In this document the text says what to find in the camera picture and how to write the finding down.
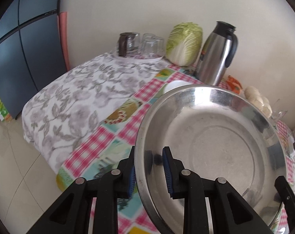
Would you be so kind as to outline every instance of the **round tray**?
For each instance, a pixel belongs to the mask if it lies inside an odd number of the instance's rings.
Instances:
[[[130,63],[150,63],[150,62],[156,62],[156,61],[160,61],[164,56],[160,56],[158,54],[155,54],[155,56],[153,58],[150,58],[150,57],[145,57],[141,54],[134,54],[130,57],[122,57],[122,56],[118,56],[117,55],[117,52],[116,52],[116,49],[113,51],[113,56],[116,58],[116,59],[119,59],[121,61],[124,61],[124,62],[130,62]]]
[[[275,130],[252,104],[218,87],[186,85],[165,93],[146,113],[135,144],[140,197],[161,233],[182,234],[184,201],[168,194],[159,163],[164,146],[202,178],[225,177],[272,223],[280,209],[274,182],[286,176],[285,158]]]

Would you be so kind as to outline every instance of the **wall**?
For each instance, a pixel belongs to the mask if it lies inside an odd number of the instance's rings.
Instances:
[[[204,40],[222,20],[237,27],[239,46],[228,73],[282,99],[295,126],[295,13],[285,0],[61,0],[68,11],[68,49],[75,67],[115,47],[119,33],[167,38],[181,22],[198,23]]]

